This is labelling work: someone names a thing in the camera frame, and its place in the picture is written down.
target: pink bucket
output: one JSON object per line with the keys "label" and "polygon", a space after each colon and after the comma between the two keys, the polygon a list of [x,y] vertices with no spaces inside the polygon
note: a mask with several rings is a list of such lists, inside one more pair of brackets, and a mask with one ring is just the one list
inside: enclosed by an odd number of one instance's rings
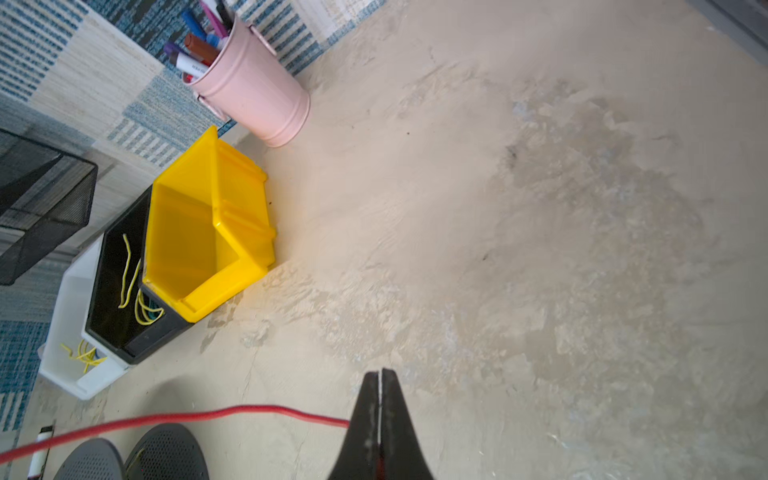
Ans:
{"label": "pink bucket", "polygon": [[287,144],[310,114],[310,94],[277,61],[256,27],[235,18],[232,33],[208,71],[189,83],[216,116],[243,124],[270,147]]}

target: red wire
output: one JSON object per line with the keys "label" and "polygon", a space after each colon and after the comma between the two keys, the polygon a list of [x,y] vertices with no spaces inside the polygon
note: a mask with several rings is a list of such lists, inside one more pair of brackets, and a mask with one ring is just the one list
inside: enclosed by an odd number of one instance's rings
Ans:
{"label": "red wire", "polygon": [[156,425],[158,423],[205,422],[207,420],[220,419],[229,415],[236,415],[237,413],[279,413],[281,415],[287,415],[295,419],[303,420],[304,422],[319,423],[321,425],[341,427],[343,429],[349,427],[349,420],[335,419],[324,415],[314,415],[312,413],[305,413],[300,410],[289,409],[288,407],[278,405],[238,405],[221,410],[212,410],[210,412],[160,413],[157,415],[146,415],[133,419],[122,419],[115,420],[114,422],[102,423],[101,425],[94,425],[92,427],[87,427],[86,429],[75,430],[74,432],[54,436],[47,440],[43,440],[42,442],[23,445],[13,450],[0,453],[0,465],[12,462],[17,458],[32,455],[40,450],[52,449],[65,443],[86,439],[88,437],[95,437],[96,435],[113,432],[115,430],[134,429],[136,427]]}

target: yellow plastic storage bin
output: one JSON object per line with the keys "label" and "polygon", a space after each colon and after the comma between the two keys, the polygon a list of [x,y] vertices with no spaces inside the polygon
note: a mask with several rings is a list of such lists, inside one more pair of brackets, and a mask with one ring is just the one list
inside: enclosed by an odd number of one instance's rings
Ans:
{"label": "yellow plastic storage bin", "polygon": [[190,323],[266,275],[266,175],[211,127],[155,181],[144,284]]}

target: white bin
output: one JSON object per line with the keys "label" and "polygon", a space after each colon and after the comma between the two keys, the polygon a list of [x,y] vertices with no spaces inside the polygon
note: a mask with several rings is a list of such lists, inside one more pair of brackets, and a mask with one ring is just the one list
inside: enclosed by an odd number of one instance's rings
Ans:
{"label": "white bin", "polygon": [[[131,367],[110,354],[109,350],[84,331],[103,239],[102,235],[93,242],[72,262],[61,278],[51,329],[48,331],[48,340],[45,342],[40,362],[41,375],[80,400],[90,399],[122,377]],[[82,339],[96,347],[100,358],[107,357],[98,366],[88,369],[85,374],[84,363],[68,358],[69,354],[61,348],[64,343],[73,351],[77,351]]]}

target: pink pen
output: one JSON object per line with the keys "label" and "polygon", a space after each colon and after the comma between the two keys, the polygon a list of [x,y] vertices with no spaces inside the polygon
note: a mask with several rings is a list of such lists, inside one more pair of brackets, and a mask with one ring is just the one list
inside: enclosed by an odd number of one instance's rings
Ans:
{"label": "pink pen", "polygon": [[222,25],[221,20],[219,20],[216,14],[213,13],[210,8],[208,8],[208,5],[205,5],[203,0],[200,0],[200,6],[203,7],[203,12],[205,12],[205,16],[208,17],[208,21],[210,22],[211,26],[214,27],[216,35],[218,35],[219,38],[226,38],[230,36],[230,33],[227,31],[224,25]]}

